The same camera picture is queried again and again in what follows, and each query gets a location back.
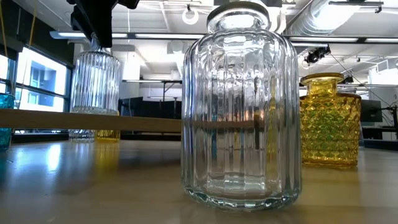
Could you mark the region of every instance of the wooden plank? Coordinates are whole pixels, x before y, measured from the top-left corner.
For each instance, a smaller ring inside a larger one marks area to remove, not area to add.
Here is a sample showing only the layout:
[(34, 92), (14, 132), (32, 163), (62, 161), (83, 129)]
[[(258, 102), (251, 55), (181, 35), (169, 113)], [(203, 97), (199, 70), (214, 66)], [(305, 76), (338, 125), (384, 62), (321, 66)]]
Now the wooden plank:
[(0, 127), (180, 133), (181, 120), (0, 109)]

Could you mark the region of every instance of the monitor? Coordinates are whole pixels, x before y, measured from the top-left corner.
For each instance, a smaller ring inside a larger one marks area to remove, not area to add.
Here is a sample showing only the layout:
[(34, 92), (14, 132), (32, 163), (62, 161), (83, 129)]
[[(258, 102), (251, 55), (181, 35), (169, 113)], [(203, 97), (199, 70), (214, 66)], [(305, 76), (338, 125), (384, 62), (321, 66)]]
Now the monitor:
[(361, 100), (361, 106), (361, 122), (383, 122), (380, 101)]

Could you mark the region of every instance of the clear ribbed glass vase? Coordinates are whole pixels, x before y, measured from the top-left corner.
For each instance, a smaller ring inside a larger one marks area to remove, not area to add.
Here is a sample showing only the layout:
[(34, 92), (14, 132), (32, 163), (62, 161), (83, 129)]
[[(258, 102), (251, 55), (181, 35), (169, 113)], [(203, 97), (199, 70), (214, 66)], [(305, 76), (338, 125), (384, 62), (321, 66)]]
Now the clear ribbed glass vase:
[(297, 55), (269, 26), (259, 4), (220, 6), (185, 55), (182, 185), (213, 207), (279, 208), (301, 191)]
[[(93, 34), (91, 50), (81, 53), (76, 61), (70, 112), (116, 116), (120, 81), (120, 61), (102, 48)], [(69, 139), (94, 141), (95, 130), (71, 129)]]

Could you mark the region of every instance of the desk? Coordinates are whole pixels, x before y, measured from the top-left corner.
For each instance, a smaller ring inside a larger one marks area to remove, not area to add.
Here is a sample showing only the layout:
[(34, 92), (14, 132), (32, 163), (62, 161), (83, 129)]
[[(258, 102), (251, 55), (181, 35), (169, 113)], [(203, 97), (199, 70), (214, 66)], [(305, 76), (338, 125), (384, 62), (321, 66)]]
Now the desk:
[(0, 157), (1, 223), (396, 223), (398, 153), (359, 152), (358, 168), (303, 168), (303, 192), (282, 210), (231, 213), (193, 202), (180, 185), (180, 143), (51, 142)]
[(389, 132), (395, 134), (397, 130), (395, 128), (362, 127), (362, 133), (364, 139), (382, 140), (383, 132)]

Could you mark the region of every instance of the yellow glass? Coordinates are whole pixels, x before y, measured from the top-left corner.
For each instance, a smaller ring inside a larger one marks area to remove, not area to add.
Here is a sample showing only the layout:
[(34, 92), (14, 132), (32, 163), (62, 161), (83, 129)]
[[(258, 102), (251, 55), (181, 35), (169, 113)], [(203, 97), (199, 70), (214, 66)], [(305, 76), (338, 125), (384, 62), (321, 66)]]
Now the yellow glass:
[(95, 141), (117, 142), (120, 140), (120, 130), (96, 130)]
[(302, 162), (313, 166), (354, 167), (358, 163), (361, 97), (337, 93), (340, 73), (301, 79), (308, 95), (300, 97)]

